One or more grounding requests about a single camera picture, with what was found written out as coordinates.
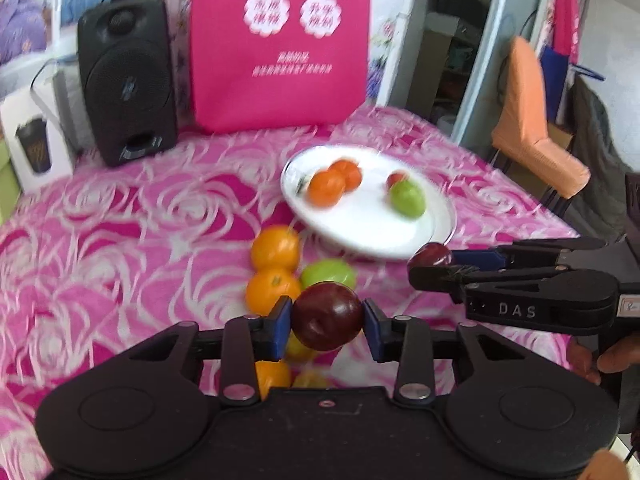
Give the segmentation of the person's right hand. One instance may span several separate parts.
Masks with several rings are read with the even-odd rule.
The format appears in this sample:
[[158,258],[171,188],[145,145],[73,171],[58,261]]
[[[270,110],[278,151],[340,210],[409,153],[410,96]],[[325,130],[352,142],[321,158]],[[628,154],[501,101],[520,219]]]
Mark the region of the person's right hand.
[[[566,358],[570,368],[588,382],[600,385],[602,374],[614,374],[628,370],[639,363],[639,336],[629,336],[602,353],[597,359],[591,351],[578,344],[575,338],[567,346]],[[585,480],[629,479],[626,463],[608,450],[598,451],[580,475]]]

